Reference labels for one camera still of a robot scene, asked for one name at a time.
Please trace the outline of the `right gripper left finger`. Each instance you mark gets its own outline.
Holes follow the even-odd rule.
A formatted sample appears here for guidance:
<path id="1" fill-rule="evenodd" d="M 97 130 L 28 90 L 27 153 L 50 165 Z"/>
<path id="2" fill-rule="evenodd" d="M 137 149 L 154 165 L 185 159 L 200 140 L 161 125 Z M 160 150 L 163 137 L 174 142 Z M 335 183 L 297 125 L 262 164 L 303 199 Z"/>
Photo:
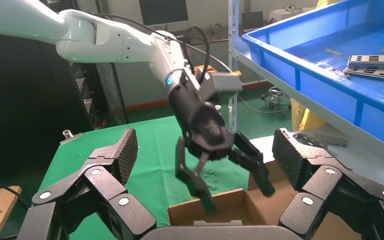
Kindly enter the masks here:
<path id="1" fill-rule="evenodd" d="M 155 229 L 156 218 L 126 188 L 138 149 L 133 128 L 95 149 L 79 170 L 32 197 L 17 238 L 67 240 L 93 214 L 118 240 L 139 240 Z"/>

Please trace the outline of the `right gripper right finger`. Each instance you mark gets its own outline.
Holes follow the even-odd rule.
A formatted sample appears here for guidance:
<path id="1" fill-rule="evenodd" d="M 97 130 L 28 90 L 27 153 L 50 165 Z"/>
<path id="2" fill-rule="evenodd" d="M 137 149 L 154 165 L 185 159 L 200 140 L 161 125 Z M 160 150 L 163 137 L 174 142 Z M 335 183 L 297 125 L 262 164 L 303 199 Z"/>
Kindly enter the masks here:
<path id="1" fill-rule="evenodd" d="M 281 227 L 308 240 L 332 213 L 363 240 L 384 240 L 384 185 L 347 169 L 325 149 L 298 142 L 285 128 L 274 132 L 272 153 L 296 191 Z"/>

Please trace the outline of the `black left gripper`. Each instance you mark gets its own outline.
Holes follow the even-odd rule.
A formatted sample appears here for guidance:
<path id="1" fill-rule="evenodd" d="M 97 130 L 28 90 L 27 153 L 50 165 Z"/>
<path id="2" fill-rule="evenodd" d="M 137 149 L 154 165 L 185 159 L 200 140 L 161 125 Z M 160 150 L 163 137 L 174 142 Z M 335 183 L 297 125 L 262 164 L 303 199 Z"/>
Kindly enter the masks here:
<path id="1" fill-rule="evenodd" d="M 183 136 L 178 139 L 175 149 L 175 177 L 187 186 L 193 197 L 201 200 L 208 216 L 217 213 L 216 202 L 201 177 L 208 160 L 219 160 L 228 155 L 230 161 L 249 171 L 265 197 L 275 193 L 264 155 L 240 131 L 234 135 L 230 133 L 215 106 L 202 99 L 185 73 L 168 76 L 168 101 Z M 186 148 L 199 157 L 193 170 L 186 164 Z"/>

